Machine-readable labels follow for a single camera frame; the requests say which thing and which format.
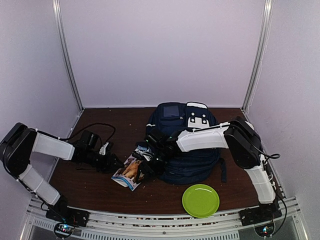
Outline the dog cover workbook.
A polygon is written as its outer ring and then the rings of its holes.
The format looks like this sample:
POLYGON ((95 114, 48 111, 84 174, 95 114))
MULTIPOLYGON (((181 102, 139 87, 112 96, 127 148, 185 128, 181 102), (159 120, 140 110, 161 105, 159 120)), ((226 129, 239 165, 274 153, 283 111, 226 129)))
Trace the dog cover workbook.
POLYGON ((111 177, 112 180, 125 188, 134 191, 142 182, 139 173, 139 166, 144 160, 136 159, 131 155, 124 162, 124 167, 119 168, 111 177))

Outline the navy blue student backpack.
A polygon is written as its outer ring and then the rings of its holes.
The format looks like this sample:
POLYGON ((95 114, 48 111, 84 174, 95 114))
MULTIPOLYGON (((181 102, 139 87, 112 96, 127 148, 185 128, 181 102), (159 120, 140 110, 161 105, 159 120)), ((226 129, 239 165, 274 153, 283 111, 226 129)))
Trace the navy blue student backpack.
MULTIPOLYGON (((165 102, 157 106, 148 119, 145 134, 157 128, 166 134, 172 134, 181 127, 204 128, 218 124, 208 107, 198 102, 165 102)), ((158 159, 157 151, 149 146, 153 153, 152 160, 158 159)), ((164 172, 159 179, 173 185, 196 184, 206 180, 213 168, 220 165, 221 181, 227 181, 227 167, 221 157, 221 149, 199 149, 175 154, 164 161, 164 172)))

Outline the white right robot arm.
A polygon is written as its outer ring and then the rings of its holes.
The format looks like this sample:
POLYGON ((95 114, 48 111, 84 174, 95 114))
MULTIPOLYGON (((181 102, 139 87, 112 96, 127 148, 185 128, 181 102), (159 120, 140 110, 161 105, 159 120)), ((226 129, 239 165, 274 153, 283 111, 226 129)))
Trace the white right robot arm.
POLYGON ((256 210, 259 220, 268 220, 275 212, 275 184, 267 171, 270 159, 280 154, 267 154, 261 138, 252 124, 237 116, 231 121, 206 127, 180 127, 173 133, 165 133, 155 127, 148 131, 144 140, 159 154, 158 160, 168 161, 178 153, 204 149, 228 149, 235 164, 245 170, 256 190, 262 206, 256 210))

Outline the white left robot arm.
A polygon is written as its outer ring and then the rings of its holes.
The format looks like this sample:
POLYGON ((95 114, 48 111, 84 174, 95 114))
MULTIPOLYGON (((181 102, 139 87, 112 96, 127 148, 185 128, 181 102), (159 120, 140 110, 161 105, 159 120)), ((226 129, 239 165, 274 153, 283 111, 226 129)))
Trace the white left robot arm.
POLYGON ((37 128, 29 128, 18 122, 0 142, 0 160, 4 169, 30 193, 49 206, 61 222, 72 218, 72 211, 63 203, 61 193, 51 186, 32 165, 34 155, 43 155, 58 160, 86 164, 100 173, 110 173, 124 164, 111 153, 112 143, 84 127, 77 132, 80 138, 71 142, 72 137, 53 136, 37 128))

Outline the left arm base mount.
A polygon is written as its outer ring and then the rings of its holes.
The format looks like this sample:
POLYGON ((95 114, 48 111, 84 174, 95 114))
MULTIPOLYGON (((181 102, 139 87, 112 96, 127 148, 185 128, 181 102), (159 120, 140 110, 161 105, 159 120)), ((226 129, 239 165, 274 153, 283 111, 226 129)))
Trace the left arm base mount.
POLYGON ((53 233, 59 239, 66 239, 74 233, 76 228, 87 226, 90 213, 85 210, 69 208, 66 215, 62 215, 50 209, 46 212, 45 217, 57 222, 53 227, 53 233))

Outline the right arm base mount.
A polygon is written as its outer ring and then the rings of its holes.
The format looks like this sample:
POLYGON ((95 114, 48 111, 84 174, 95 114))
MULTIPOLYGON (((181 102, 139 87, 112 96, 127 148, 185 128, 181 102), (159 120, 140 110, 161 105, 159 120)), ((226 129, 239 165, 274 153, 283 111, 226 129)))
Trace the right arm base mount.
POLYGON ((259 237, 270 238, 276 232, 275 219, 282 216, 282 211, 270 206, 258 206, 245 208, 238 214, 243 227, 253 225, 259 237))

